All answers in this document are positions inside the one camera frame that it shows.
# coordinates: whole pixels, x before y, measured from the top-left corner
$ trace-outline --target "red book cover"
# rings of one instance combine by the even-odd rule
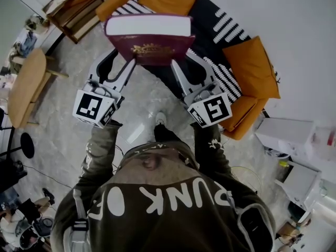
[[[182,60],[195,36],[158,34],[107,35],[118,52],[138,65],[169,66],[172,59]]]

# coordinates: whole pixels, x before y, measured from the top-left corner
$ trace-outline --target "white sneaker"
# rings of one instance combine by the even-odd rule
[[[160,124],[167,125],[167,117],[163,112],[157,113],[155,117],[155,125],[158,126]]]

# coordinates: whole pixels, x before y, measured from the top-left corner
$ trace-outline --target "stroller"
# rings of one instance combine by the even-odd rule
[[[25,216],[15,229],[15,234],[19,238],[20,248],[26,250],[35,246],[39,241],[44,242],[44,238],[49,237],[51,234],[54,219],[52,217],[43,217],[30,199],[22,203],[18,209]]]

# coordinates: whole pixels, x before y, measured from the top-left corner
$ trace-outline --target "wooden round table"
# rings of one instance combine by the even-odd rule
[[[40,48],[34,49],[23,60],[21,70],[8,96],[8,116],[13,127],[24,128],[29,123],[38,96],[51,75],[68,77],[67,74],[47,69],[47,57]]]

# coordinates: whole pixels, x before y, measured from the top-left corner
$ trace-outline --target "person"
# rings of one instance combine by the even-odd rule
[[[45,197],[38,199],[34,202],[34,204],[32,204],[31,200],[28,199],[22,203],[18,207],[18,210],[15,210],[13,214],[9,208],[0,212],[0,217],[2,217],[0,220],[1,232],[6,242],[12,246],[20,247],[19,235],[16,233],[19,231],[18,228],[20,227],[20,222],[26,218],[25,214],[23,213],[24,210],[26,209],[27,213],[32,213],[33,216],[35,215],[35,212],[38,214],[38,216],[40,216],[48,209],[48,207],[55,203],[55,197],[49,190],[43,188],[42,191]],[[30,236],[29,239],[32,243],[37,241],[37,237],[35,236]]]
[[[113,175],[121,126],[110,121],[104,129],[92,129],[82,174],[73,188],[81,192],[87,214],[82,242],[89,251],[272,250],[272,214],[255,192],[233,178],[218,125],[202,129],[192,124],[194,155],[166,128],[160,112],[156,142],[129,150]],[[53,252],[71,248],[64,236],[77,220],[73,190],[56,212]]]

